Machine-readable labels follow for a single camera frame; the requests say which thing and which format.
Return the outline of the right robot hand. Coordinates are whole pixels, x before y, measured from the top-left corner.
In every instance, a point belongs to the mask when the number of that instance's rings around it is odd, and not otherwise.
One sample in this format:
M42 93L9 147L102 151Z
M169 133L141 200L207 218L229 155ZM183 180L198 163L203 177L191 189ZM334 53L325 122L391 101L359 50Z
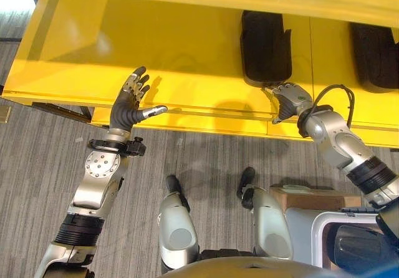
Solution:
M267 89L279 102L278 116L272 120L273 124L281 123L293 116L300 116L314 104L310 94L297 84L286 82Z

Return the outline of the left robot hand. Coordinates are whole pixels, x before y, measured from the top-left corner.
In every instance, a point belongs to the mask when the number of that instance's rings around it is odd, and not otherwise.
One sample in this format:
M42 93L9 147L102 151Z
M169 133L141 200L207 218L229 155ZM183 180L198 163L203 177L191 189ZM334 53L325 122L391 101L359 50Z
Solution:
M150 90L146 71L145 66L135 69L123 83L111 109L110 128L131 132L134 125L168 110L165 105L140 109L141 100Z

